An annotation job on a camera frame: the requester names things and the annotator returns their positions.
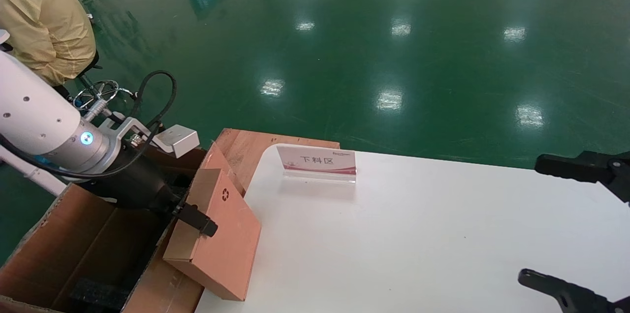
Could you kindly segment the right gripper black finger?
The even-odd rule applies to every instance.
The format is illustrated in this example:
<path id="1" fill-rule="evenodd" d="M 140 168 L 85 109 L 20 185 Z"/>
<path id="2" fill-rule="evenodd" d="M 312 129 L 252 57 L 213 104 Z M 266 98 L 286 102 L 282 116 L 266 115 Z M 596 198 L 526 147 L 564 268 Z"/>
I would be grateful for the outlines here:
<path id="1" fill-rule="evenodd" d="M 538 156 L 535 171 L 583 183 L 601 183 L 621 202 L 630 202 L 630 153 L 610 155 L 592 151 L 575 158 L 550 154 Z"/>
<path id="2" fill-rule="evenodd" d="M 563 313 L 628 313 L 630 298 L 612 302 L 585 287 L 538 271 L 522 269 L 518 283 L 555 299 Z"/>

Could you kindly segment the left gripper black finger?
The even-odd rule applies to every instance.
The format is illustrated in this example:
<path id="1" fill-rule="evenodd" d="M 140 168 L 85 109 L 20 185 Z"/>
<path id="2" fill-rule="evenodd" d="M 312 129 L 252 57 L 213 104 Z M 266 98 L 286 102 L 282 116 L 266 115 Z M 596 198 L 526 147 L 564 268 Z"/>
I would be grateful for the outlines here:
<path id="1" fill-rule="evenodd" d="M 176 205 L 172 215 L 208 237 L 213 237 L 219 228 L 218 224 L 203 214 L 196 205 L 189 203 L 182 202 Z"/>

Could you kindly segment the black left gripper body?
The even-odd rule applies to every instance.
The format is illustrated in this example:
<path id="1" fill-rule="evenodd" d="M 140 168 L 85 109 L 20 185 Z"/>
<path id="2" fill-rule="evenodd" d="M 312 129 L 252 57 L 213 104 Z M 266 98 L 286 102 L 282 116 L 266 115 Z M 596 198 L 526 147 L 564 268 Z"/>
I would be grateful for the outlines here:
<path id="1" fill-rule="evenodd" d="M 170 214 L 183 203 L 183 195 L 167 183 L 160 168 L 144 155 L 116 175 L 90 179 L 79 183 L 79 187 L 123 209 Z"/>

